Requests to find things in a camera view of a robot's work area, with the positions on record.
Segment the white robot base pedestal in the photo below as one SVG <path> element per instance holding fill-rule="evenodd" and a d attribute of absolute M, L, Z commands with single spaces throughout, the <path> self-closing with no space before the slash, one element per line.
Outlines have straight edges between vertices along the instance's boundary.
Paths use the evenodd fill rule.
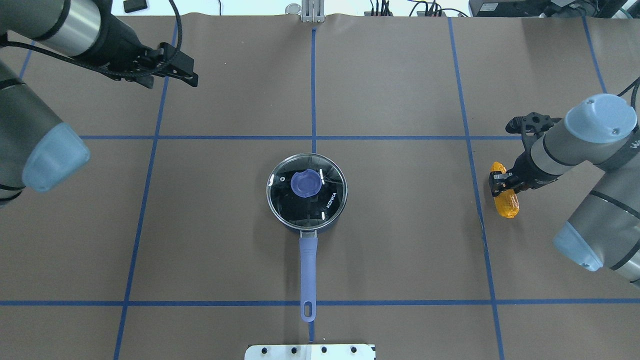
<path fill-rule="evenodd" d="M 375 360 L 373 344 L 260 344 L 249 346 L 245 360 Z"/>

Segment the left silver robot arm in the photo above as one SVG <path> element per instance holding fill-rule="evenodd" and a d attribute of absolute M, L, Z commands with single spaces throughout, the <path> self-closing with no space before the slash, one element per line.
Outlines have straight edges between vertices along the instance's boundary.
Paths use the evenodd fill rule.
<path fill-rule="evenodd" d="M 176 43 L 144 45 L 112 12 L 110 0 L 3 0 L 1 48 L 30 50 L 114 81 L 151 89 L 155 78 L 197 87 L 195 61 L 182 51 L 183 24 L 169 2 Z M 77 132 L 23 78 L 1 63 L 1 206 L 25 189 L 46 193 L 77 173 L 91 153 Z"/>

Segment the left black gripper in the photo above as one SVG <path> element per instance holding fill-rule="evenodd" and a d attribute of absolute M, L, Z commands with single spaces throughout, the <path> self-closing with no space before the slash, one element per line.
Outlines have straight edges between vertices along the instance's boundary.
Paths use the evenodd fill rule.
<path fill-rule="evenodd" d="M 142 73 L 150 71 L 153 63 L 147 57 L 152 49 L 142 44 L 134 29 L 110 14 L 103 23 L 103 44 L 100 46 L 100 61 L 106 69 L 118 73 Z M 155 71 L 152 75 L 172 78 L 196 88 L 199 76 L 194 70 L 195 60 L 178 50 L 170 43 L 160 43 L 159 59 L 166 65 L 163 71 Z"/>

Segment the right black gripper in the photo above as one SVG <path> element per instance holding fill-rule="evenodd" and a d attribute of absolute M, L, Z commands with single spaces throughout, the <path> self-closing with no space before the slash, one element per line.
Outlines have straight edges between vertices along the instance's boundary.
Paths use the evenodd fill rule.
<path fill-rule="evenodd" d="M 539 189 L 549 183 L 551 183 L 551 174 L 542 171 L 535 164 L 530 150 L 521 153 L 508 172 L 490 171 L 489 173 L 492 197 L 498 197 L 507 192 L 518 194 L 529 189 Z"/>

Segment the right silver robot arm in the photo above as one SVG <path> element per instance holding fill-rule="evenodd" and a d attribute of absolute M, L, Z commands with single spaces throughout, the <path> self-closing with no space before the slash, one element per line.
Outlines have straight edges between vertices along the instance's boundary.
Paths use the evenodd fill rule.
<path fill-rule="evenodd" d="M 586 271 L 606 269 L 639 287 L 639 116 L 622 96 L 598 93 L 564 116 L 515 116 L 505 131 L 523 150 L 510 167 L 498 162 L 487 176 L 496 210 L 518 212 L 518 194 L 591 167 L 594 180 L 553 238 L 556 250 Z"/>

